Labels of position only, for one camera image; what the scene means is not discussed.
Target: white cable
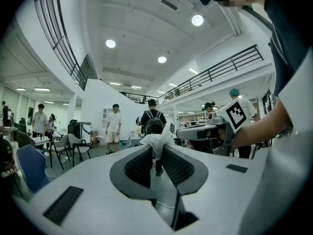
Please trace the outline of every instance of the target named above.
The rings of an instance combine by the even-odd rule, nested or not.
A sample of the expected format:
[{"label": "white cable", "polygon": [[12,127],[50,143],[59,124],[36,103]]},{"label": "white cable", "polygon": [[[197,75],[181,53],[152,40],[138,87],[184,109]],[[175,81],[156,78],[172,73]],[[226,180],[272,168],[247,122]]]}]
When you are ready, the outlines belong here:
[{"label": "white cable", "polygon": [[162,204],[161,202],[159,202],[159,201],[156,201],[157,203],[159,203],[159,204],[161,204],[161,205],[163,205],[165,208],[168,208],[168,209],[175,209],[175,207],[168,207],[168,206],[166,206],[166,205],[164,205],[164,204]]}]

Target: white ceiling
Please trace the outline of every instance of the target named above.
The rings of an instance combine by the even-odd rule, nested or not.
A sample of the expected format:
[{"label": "white ceiling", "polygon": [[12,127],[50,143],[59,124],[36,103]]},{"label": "white ceiling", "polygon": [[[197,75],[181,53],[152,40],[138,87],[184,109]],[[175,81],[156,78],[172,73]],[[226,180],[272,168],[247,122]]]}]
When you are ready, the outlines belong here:
[{"label": "white ceiling", "polygon": [[[270,77],[271,75],[267,75],[264,77],[252,79],[245,83],[238,84],[232,88],[237,88],[244,98],[247,98],[249,100],[254,100],[256,97],[259,97],[259,95],[263,92],[262,90],[264,90],[264,88],[268,84]],[[202,97],[178,104],[177,109],[179,112],[184,112],[184,113],[199,112],[202,109],[201,105],[205,104],[206,102],[215,102],[216,107],[220,108],[224,105],[229,104],[232,101],[231,97],[229,96],[229,91],[232,88],[220,90],[218,92],[209,94],[207,96],[202,96]],[[162,111],[172,112],[173,109],[172,107],[169,107]]]},{"label": "white ceiling", "polygon": [[[216,34],[213,29],[228,24],[215,3],[204,7],[199,0],[167,0],[178,8],[174,11],[160,1],[99,1],[97,24],[102,41],[96,48],[102,50],[102,79],[108,84],[126,85],[114,86],[117,90],[138,94],[150,92],[152,88],[156,90],[164,83],[164,76],[170,77],[199,53],[194,46],[203,40],[203,36]],[[199,27],[191,23],[196,14],[204,17],[204,23]],[[217,39],[230,32],[228,27]],[[116,42],[115,48],[106,46],[108,39]],[[167,57],[165,64],[157,61],[160,56]],[[142,89],[134,91],[130,86]]]},{"label": "white ceiling", "polygon": [[[23,95],[41,102],[69,102],[72,91],[37,61],[26,44],[21,32],[10,24],[0,42],[0,81],[13,90],[26,89]],[[50,91],[39,92],[34,88],[49,88]]]}]

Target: fluorescent light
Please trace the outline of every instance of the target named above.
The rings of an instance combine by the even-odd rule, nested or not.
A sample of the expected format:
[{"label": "fluorescent light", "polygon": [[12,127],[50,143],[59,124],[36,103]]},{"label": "fluorescent light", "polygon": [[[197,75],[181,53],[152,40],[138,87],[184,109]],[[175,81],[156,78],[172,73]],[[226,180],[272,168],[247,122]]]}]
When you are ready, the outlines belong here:
[{"label": "fluorescent light", "polygon": [[200,15],[195,15],[192,20],[191,20],[192,24],[194,26],[200,26],[201,24],[203,24],[204,20],[203,17]]},{"label": "fluorescent light", "polygon": [[190,68],[189,70],[192,71],[194,74],[199,74],[199,72],[195,71],[193,68]]},{"label": "fluorescent light", "polygon": [[50,90],[48,88],[35,88],[36,91],[44,91],[49,92]]},{"label": "fluorescent light", "polygon": [[114,40],[109,39],[109,40],[106,41],[106,45],[109,48],[114,48],[116,43],[114,42]]},{"label": "fluorescent light", "polygon": [[159,63],[163,64],[166,62],[166,57],[159,57],[157,60]]}]

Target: blue chair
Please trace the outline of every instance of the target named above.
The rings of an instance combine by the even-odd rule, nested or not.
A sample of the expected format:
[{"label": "blue chair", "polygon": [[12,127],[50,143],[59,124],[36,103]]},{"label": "blue chair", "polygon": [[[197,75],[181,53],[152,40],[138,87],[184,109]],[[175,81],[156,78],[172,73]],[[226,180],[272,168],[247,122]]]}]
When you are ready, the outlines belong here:
[{"label": "blue chair", "polygon": [[16,157],[25,182],[33,194],[49,183],[45,174],[45,157],[31,144],[19,148]]}]

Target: shorts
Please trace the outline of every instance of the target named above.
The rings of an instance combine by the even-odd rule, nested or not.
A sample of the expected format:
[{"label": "shorts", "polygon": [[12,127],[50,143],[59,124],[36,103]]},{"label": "shorts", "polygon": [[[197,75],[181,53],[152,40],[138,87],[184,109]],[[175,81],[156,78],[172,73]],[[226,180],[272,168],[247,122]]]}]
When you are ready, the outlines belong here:
[{"label": "shorts", "polygon": [[119,135],[117,135],[116,132],[110,132],[108,131],[107,134],[107,143],[118,143],[119,142]]}]

